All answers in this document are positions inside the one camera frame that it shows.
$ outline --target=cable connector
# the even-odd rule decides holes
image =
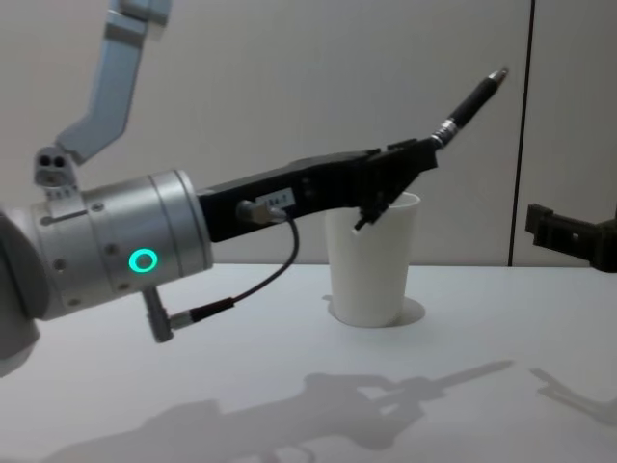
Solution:
[[[176,313],[170,317],[170,323],[173,330],[181,330],[182,328],[199,323],[200,321],[216,315],[217,313],[224,312],[227,309],[232,309],[234,306],[235,301],[233,298],[228,297],[226,299],[221,299],[220,301],[206,304],[205,306],[195,307],[189,311]]]
[[[271,207],[266,203],[258,204],[252,201],[238,203],[236,217],[244,222],[257,225],[281,224],[287,220],[287,214],[283,210]]]

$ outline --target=white paper cup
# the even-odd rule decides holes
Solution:
[[[354,233],[357,209],[326,213],[333,312],[352,326],[378,328],[401,314],[420,198],[403,193],[377,221]]]

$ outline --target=green ring light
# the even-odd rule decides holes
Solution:
[[[138,260],[143,256],[150,258],[150,265],[148,267],[140,267]],[[154,251],[148,248],[141,248],[134,251],[131,257],[128,258],[128,267],[135,273],[149,273],[158,265],[158,256]]]

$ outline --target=metal connector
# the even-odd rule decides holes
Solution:
[[[431,138],[437,142],[437,146],[442,149],[445,148],[456,134],[459,133],[459,127],[456,126],[456,123],[452,119],[446,119],[440,128],[437,129]]]
[[[175,315],[170,316],[170,325],[174,331],[191,326],[193,323],[194,321],[193,318],[191,318],[189,311],[176,313]]]
[[[236,208],[236,216],[244,222],[258,225],[279,224],[287,218],[287,214],[282,209],[251,201],[240,202]]]

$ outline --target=white wall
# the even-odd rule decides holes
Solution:
[[[617,3],[537,4],[514,263],[586,265],[532,246],[529,204],[601,222],[617,203]]]
[[[106,3],[0,6],[0,198],[28,204],[34,153],[85,111]],[[128,131],[80,171],[85,188],[180,168],[197,187],[315,154],[423,137],[502,64],[504,88],[412,188],[415,261],[504,264],[522,104],[528,2],[176,0],[149,41]],[[322,219],[301,221],[303,261],[326,258]],[[275,261],[288,230],[215,248]]]

